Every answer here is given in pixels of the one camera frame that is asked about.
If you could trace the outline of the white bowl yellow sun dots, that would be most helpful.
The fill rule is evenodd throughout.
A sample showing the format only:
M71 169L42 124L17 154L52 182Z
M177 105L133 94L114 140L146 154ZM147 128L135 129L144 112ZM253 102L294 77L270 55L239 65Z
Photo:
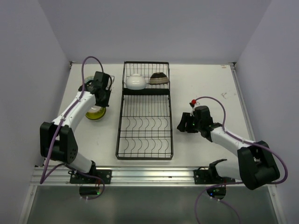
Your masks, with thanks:
M87 83L87 82L89 82L89 81L91 81L91 80L93 80L93 79L94 79L94 76L86 77L86 78L85 78L85 83Z

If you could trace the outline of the white black striped bowl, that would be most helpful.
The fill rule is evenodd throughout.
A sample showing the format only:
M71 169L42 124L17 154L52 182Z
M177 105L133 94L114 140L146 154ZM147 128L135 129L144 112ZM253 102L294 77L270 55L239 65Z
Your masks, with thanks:
M91 109L88 112L92 113L92 114L105 114L106 108L100 107L100 106L93 106L93 107L91 107Z

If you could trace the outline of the lime yellow bowl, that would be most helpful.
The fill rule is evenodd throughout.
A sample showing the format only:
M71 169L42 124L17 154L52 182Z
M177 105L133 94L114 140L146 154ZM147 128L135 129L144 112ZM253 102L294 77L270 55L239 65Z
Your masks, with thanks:
M99 120L105 116L105 114L92 114L87 112L85 116L90 120Z

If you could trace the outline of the dark patterned bowl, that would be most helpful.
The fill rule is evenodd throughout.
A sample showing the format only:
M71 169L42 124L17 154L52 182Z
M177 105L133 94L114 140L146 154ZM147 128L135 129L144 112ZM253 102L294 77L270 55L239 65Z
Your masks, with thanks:
M167 84L168 82L169 82L169 79L163 72L153 73L149 79L150 85Z

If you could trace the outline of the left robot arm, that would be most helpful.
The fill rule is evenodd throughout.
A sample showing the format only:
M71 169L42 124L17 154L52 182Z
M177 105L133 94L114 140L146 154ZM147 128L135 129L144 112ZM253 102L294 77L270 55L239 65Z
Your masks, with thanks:
M86 183L97 178L93 161L78 152L74 132L86 113L94 106L108 107L114 76L97 71L92 80L80 86L70 105L52 122L40 126L41 156L65 163L81 172Z

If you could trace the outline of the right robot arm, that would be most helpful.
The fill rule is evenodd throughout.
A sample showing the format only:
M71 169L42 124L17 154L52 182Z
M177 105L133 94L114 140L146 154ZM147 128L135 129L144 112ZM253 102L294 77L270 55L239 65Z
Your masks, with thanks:
M194 171L200 178L211 183L221 183L227 178L240 180L248 189L254 190L280 178L280 171L268 144L234 137L224 131L221 123L215 123L207 106L197 106L192 112L184 112L177 126L180 132L200 135L236 156L234 160L219 159L209 164L207 170Z

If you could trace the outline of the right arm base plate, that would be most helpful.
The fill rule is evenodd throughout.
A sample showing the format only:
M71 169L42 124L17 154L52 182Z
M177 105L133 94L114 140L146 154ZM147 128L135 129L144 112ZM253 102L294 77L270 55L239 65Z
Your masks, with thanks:
M193 170L193 178L195 184L220 184L224 182L224 178L220 177L215 168L199 167Z

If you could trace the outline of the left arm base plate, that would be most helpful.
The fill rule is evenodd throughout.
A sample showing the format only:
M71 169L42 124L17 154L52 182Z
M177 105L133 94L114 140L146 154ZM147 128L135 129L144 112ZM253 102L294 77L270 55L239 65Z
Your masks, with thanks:
M109 169L95 169L89 173L79 174L75 171L68 171L71 184L110 184L112 179L112 171Z

